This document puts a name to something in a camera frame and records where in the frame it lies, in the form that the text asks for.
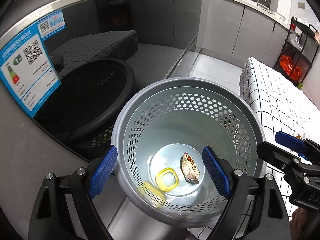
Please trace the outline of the person's right hand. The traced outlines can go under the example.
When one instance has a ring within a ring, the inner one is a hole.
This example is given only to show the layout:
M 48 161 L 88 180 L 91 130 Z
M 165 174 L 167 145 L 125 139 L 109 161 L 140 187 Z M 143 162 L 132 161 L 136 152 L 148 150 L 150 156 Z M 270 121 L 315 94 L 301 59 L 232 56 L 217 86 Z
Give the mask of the person's right hand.
M 304 239 L 309 239 L 309 237 L 305 235 L 305 230 L 309 226 L 311 220 L 311 213 L 301 207 L 297 208 L 293 212 L 292 219 L 290 220 L 292 239 L 301 239 L 302 237 L 304 237 Z

